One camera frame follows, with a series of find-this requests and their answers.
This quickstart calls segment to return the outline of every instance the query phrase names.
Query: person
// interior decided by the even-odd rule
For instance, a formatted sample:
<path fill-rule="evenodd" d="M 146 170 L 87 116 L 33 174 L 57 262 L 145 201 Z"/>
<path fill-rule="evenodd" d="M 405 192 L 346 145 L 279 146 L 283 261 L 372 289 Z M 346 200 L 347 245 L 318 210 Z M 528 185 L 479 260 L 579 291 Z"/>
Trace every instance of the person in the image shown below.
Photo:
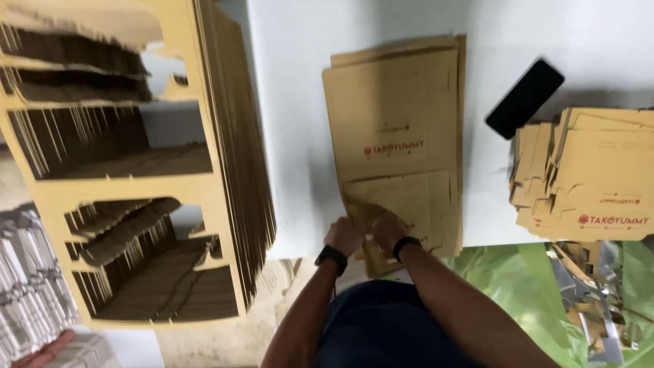
<path fill-rule="evenodd" d="M 371 236 L 414 285 L 372 280 L 331 303 L 343 260 Z M 338 219 L 319 266 L 280 324 L 261 367 L 559 367 L 502 308 L 407 236 L 386 212 L 370 228 Z"/>

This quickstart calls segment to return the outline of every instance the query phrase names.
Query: black wristwatch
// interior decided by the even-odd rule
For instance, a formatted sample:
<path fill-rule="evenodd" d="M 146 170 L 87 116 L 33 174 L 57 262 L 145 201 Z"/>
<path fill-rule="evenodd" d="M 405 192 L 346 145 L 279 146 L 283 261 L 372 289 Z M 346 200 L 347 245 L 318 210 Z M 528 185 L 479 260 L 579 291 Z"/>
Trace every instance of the black wristwatch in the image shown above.
<path fill-rule="evenodd" d="M 325 248 L 322 249 L 318 258 L 316 258 L 315 265 L 320 266 L 320 264 L 327 258 L 331 258 L 336 262 L 338 265 L 338 276 L 341 276 L 347 267 L 347 257 L 345 254 L 341 253 L 341 251 L 336 248 L 326 245 Z"/>
<path fill-rule="evenodd" d="M 395 257 L 395 259 L 397 259 L 398 262 L 400 263 L 402 263 L 402 260 L 400 259 L 400 251 L 407 244 L 413 244 L 415 246 L 422 247 L 422 244 L 420 244 L 420 240 L 412 236 L 405 236 L 402 239 L 398 240 L 398 242 L 395 243 L 395 246 L 393 247 L 393 257 Z"/>

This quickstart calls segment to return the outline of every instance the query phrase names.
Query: white table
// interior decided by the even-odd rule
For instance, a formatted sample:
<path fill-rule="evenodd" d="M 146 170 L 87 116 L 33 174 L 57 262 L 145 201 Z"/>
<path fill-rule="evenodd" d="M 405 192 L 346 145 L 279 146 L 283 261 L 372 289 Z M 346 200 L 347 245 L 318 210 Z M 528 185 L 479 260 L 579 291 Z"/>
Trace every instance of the white table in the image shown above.
<path fill-rule="evenodd" d="M 278 227 L 268 257 L 316 255 L 328 225 L 345 213 L 320 75 L 330 55 L 467 33 L 464 246 L 537 242 L 515 225 L 510 144 L 485 115 L 540 55 L 566 76 L 542 117 L 568 104 L 654 105 L 652 14 L 648 0 L 248 0 Z"/>

